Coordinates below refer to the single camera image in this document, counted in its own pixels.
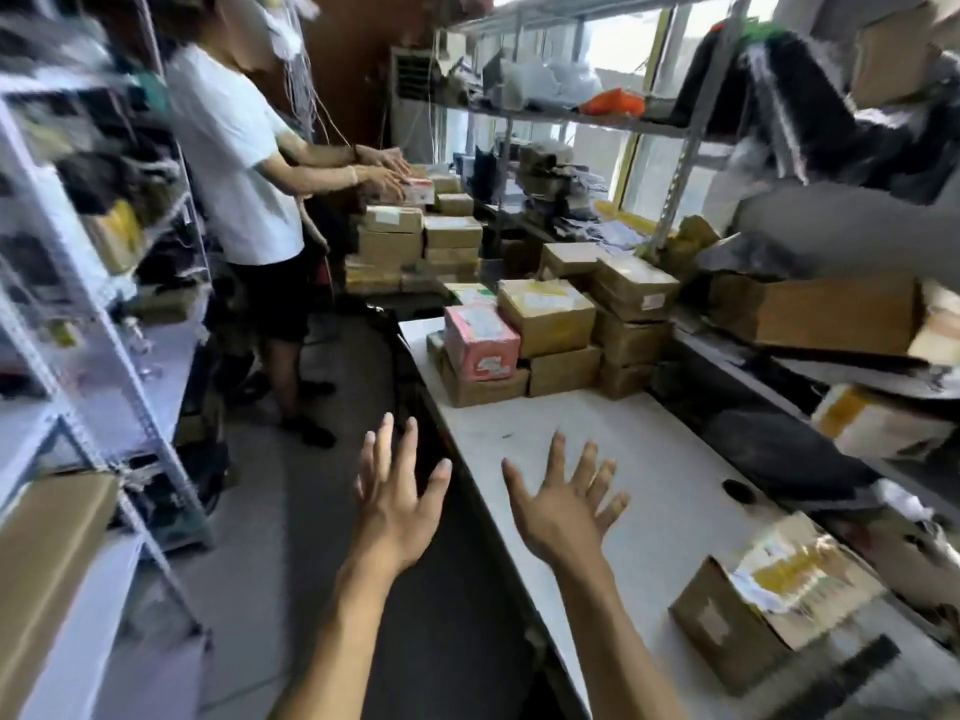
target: black shorts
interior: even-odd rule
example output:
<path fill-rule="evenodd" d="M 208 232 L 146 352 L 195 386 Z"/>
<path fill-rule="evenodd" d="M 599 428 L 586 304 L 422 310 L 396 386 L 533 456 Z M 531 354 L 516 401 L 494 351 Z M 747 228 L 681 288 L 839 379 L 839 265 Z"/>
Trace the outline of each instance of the black shorts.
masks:
<path fill-rule="evenodd" d="M 246 288 L 253 325 L 261 338 L 302 344 L 310 312 L 310 265 L 306 251 L 270 265 L 235 265 Z"/>

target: pink box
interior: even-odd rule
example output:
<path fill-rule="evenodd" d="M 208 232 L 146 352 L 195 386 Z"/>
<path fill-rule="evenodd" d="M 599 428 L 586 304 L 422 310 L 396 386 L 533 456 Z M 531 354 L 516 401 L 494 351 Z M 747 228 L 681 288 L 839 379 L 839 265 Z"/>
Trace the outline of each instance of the pink box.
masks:
<path fill-rule="evenodd" d="M 451 305 L 444 309 L 443 345 L 462 381 L 513 376 L 521 355 L 521 337 L 489 305 Z"/>

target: orange object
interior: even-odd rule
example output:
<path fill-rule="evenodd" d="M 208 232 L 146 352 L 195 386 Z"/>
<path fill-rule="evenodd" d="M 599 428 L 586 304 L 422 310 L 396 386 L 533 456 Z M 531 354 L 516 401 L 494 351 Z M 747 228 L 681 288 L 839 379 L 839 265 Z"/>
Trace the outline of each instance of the orange object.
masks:
<path fill-rule="evenodd" d="M 647 102 L 642 95 L 625 91 L 623 88 L 613 88 L 600 95 L 594 95 L 579 108 L 580 112 L 587 116 L 620 114 L 640 118 L 647 108 Z"/>

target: white t-shirt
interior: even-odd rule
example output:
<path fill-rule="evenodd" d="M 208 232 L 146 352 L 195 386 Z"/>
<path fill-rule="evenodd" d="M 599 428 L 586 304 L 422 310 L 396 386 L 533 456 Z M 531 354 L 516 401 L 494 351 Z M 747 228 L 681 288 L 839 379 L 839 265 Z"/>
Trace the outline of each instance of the white t-shirt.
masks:
<path fill-rule="evenodd" d="M 167 66 L 170 119 L 226 260 L 269 265 L 304 249 L 300 211 L 255 169 L 290 128 L 246 75 L 196 45 Z"/>

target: tiled floor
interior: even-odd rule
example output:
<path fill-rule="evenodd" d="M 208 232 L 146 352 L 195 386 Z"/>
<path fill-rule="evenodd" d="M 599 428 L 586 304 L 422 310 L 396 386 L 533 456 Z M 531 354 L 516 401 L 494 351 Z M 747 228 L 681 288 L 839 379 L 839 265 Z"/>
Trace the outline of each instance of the tiled floor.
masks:
<path fill-rule="evenodd" d="M 393 397 L 384 339 L 360 318 L 339 326 L 339 338 L 304 354 L 305 376 L 338 385 L 318 406 L 340 437 L 336 448 L 282 435 L 270 426 L 269 399 L 232 413 L 227 436 L 240 483 L 214 513 L 218 545 L 174 561 L 214 633 L 203 720 L 266 717 L 309 660 L 347 551 L 357 450 Z M 433 545 L 390 594 L 365 718 L 518 716 L 531 651 L 478 520 L 454 483 Z"/>

